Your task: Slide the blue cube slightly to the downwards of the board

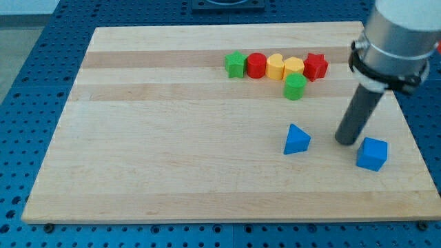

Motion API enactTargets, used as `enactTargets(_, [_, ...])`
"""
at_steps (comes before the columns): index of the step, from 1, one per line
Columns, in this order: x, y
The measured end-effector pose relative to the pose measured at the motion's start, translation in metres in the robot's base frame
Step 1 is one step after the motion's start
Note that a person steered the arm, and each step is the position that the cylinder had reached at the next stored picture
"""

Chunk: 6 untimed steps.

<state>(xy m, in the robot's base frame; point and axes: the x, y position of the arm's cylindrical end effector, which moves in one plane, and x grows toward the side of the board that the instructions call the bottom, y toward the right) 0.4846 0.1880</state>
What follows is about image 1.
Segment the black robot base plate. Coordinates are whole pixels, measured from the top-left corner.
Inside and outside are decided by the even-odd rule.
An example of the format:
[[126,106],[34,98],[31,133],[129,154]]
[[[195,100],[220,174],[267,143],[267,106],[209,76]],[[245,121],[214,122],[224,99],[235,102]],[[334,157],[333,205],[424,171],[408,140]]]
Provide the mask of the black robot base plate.
[[265,0],[190,0],[192,12],[264,10]]

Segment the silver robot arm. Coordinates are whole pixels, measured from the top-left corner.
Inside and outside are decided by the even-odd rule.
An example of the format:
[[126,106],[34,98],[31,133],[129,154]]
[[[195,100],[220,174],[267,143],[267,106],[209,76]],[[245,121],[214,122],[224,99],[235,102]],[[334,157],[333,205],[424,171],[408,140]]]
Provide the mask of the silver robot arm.
[[335,139],[354,144],[385,91],[413,94],[426,81],[439,43],[439,1],[377,0],[351,44],[348,64],[359,85]]

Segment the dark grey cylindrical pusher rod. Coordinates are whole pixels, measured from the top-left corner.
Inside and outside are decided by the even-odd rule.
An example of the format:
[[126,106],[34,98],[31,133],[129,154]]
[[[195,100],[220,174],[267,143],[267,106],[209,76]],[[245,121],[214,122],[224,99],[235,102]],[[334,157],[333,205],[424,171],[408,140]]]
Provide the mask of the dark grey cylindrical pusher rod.
[[335,133],[341,145],[353,145],[382,98],[359,84]]

